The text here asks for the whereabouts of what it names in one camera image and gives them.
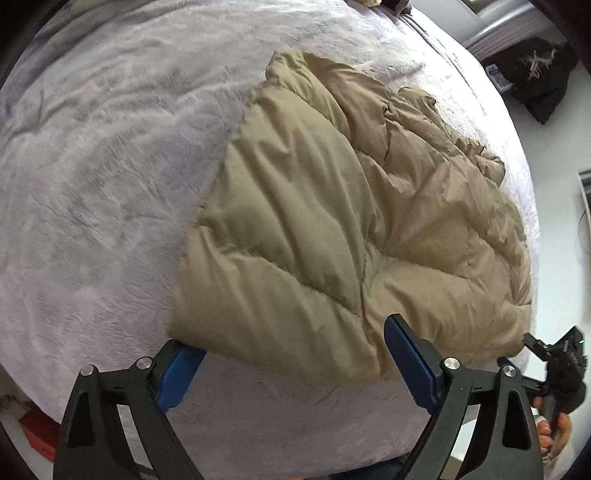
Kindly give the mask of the person's right hand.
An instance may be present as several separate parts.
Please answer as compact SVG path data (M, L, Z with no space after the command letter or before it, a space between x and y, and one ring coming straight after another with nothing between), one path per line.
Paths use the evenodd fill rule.
M561 412L554 428L543 416L539 416L535 422L542 456L546 459L557 458L570 440L572 433L570 416Z

